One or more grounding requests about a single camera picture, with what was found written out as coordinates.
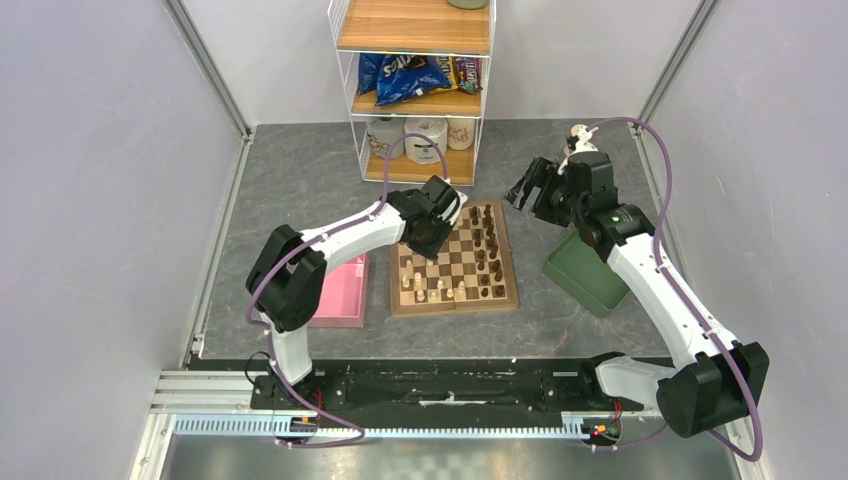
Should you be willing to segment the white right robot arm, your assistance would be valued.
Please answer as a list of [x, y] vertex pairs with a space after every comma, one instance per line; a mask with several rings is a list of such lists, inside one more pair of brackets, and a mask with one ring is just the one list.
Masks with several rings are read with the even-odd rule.
[[621, 353], [597, 356], [577, 382], [579, 400], [601, 409], [620, 397], [656, 409], [683, 438], [749, 418], [760, 437], [768, 354], [757, 342], [741, 343], [696, 298], [642, 209], [620, 201], [609, 156], [581, 152], [563, 164], [536, 157], [504, 198], [522, 209], [532, 193], [536, 218], [574, 226], [582, 244], [629, 287], [672, 361], [662, 367]]

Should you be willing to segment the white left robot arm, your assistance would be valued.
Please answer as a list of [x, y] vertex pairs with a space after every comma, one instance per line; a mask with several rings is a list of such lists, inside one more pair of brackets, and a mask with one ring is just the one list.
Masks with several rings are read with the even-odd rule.
[[383, 189], [377, 201], [342, 220], [306, 230], [284, 224], [272, 231], [249, 270], [247, 323], [263, 329], [275, 394], [290, 408], [307, 405], [314, 393], [308, 324], [326, 277], [373, 250], [404, 244], [436, 258], [456, 226], [468, 197], [433, 176], [420, 188]]

